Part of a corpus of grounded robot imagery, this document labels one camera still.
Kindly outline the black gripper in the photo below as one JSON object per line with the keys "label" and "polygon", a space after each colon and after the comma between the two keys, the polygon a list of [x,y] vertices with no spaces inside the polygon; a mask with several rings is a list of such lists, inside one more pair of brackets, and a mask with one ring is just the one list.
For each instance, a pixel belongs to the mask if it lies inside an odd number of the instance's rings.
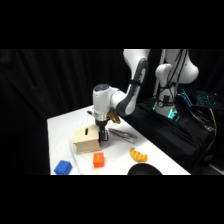
{"label": "black gripper", "polygon": [[99,127],[99,132],[98,132],[99,141],[101,141],[101,140],[108,141],[109,140],[108,131],[105,130],[107,122],[108,122],[107,120],[105,120],[105,121],[98,121],[98,120],[96,120],[95,121],[95,124]]}

